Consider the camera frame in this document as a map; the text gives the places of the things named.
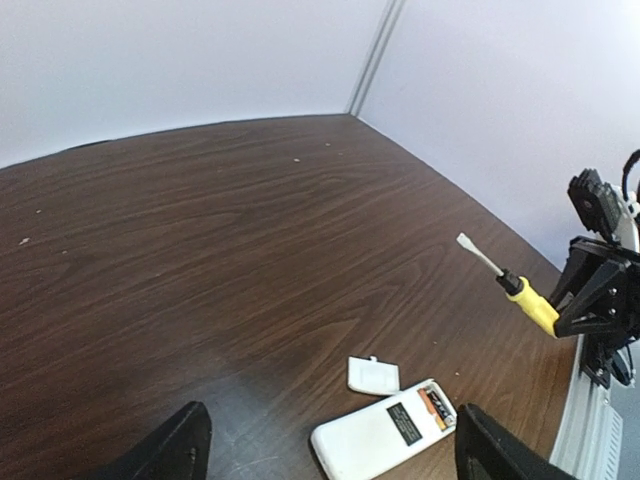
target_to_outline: black label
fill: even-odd
[[[404,441],[407,442],[407,446],[413,445],[422,438],[418,427],[413,423],[413,420],[411,420],[411,417],[401,403],[396,403],[393,407],[387,408],[387,412],[389,412],[393,423],[396,424],[400,435],[402,435]]]

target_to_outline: white plastic piece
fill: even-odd
[[[329,480],[370,480],[454,432],[456,421],[453,405],[429,379],[320,425],[311,444]]]
[[[400,391],[400,371],[397,365],[349,357],[347,385],[354,392],[369,395],[394,395]]]
[[[640,252],[640,236],[638,234],[638,225],[635,221],[635,217],[640,212],[640,205],[638,205],[636,199],[636,192],[629,192],[629,201],[625,202],[622,196],[622,189],[615,185],[612,185],[612,187],[622,209],[622,217],[613,233],[618,237],[623,248]]]

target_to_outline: wooden table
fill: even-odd
[[[209,476],[320,479],[312,429],[376,400],[349,355],[435,378],[548,455],[574,342],[455,244],[548,293],[558,272],[348,116],[227,123],[0,172],[0,478],[107,463],[189,400]],[[455,478],[453,437],[383,478]]]

